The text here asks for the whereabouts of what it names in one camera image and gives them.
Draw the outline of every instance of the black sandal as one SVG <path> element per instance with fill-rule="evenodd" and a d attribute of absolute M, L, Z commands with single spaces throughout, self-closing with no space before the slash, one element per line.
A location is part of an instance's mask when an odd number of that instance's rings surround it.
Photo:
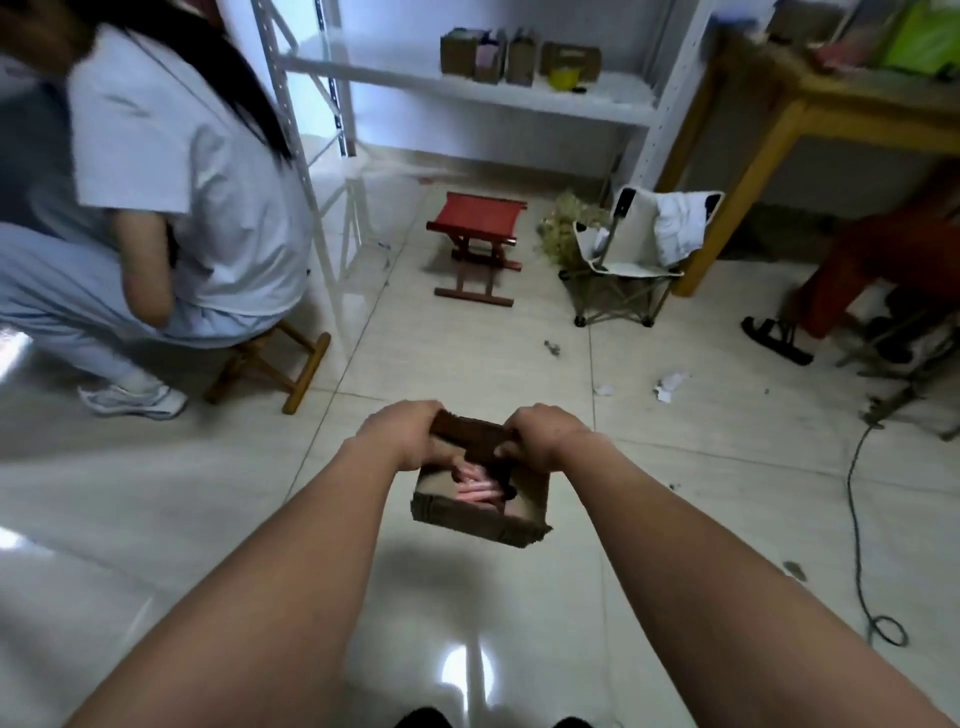
<path fill-rule="evenodd" d="M 777 327 L 779 336 L 774 334 L 774 327 Z M 785 324 L 779 319 L 764 319 L 763 323 L 758 326 L 756 319 L 753 316 L 748 316 L 740 322 L 740 328 L 761 347 L 766 347 L 771 352 L 778 353 L 794 364 L 805 367 L 813 361 L 813 354 L 798 349 L 793 343 L 794 335 L 797 333 L 796 324 Z"/>

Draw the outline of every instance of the long black hair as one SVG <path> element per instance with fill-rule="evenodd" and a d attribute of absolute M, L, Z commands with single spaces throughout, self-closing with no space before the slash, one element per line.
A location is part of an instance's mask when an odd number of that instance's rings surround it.
<path fill-rule="evenodd" d="M 240 52 L 206 19 L 169 0 L 61 0 L 82 22 L 96 29 L 107 23 L 167 46 L 192 65 L 233 112 L 283 159 L 293 152 L 276 112 Z M 25 10 L 30 0 L 0 0 L 0 6 Z"/>

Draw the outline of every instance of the white t-shirt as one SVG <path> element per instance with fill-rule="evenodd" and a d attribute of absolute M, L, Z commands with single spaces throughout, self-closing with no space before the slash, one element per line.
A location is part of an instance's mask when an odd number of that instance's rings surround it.
<path fill-rule="evenodd" d="M 104 24 L 67 88 L 81 205 L 165 214 L 183 301 L 248 316 L 293 308 L 313 239 L 297 172 L 193 66 Z"/>

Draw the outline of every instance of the person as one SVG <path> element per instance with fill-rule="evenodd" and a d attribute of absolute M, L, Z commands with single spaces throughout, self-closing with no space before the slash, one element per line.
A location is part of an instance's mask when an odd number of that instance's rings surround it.
<path fill-rule="evenodd" d="M 65 80 L 70 194 L 108 218 L 103 236 L 0 225 L 0 321 L 105 380 L 80 391 L 95 413 L 175 417 L 186 395 L 121 342 L 229 347 L 305 291 L 312 215 L 275 110 L 167 0 L 0 0 L 0 51 Z"/>
<path fill-rule="evenodd" d="M 745 318 L 740 326 L 761 346 L 806 366 L 847 308 L 878 279 L 895 283 L 890 317 L 865 327 L 868 340 L 893 329 L 878 353 L 894 364 L 913 358 L 910 342 L 960 309 L 960 164 L 941 164 L 900 209 L 845 228 L 827 259 L 793 292 L 776 318 Z"/>
<path fill-rule="evenodd" d="M 323 725 L 396 473 L 453 467 L 462 452 L 430 437 L 442 407 L 404 401 L 370 416 L 133 649 L 67 728 Z M 506 426 L 517 442 L 495 454 L 566 475 L 698 725 L 953 725 L 803 586 L 609 438 L 544 404 L 517 410 Z M 424 709 L 400 725 L 446 723 Z"/>

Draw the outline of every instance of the white cloth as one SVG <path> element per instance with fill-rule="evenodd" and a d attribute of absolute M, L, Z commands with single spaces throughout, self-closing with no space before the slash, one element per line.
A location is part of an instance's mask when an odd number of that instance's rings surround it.
<path fill-rule="evenodd" d="M 102 24 L 67 88 L 81 205 L 168 215 L 178 299 L 245 316 L 300 300 L 313 221 L 297 172 L 193 66 Z"/>
<path fill-rule="evenodd" d="M 119 253 L 101 241 L 69 241 L 0 223 L 0 322 L 78 369 L 119 381 L 137 370 L 120 339 L 156 339 L 225 349 L 271 328 L 281 316 L 239 316 L 176 301 L 170 323 L 147 326 L 124 299 Z"/>
<path fill-rule="evenodd" d="M 664 268 L 704 247 L 707 197 L 713 192 L 668 192 L 657 195 L 657 256 Z"/>

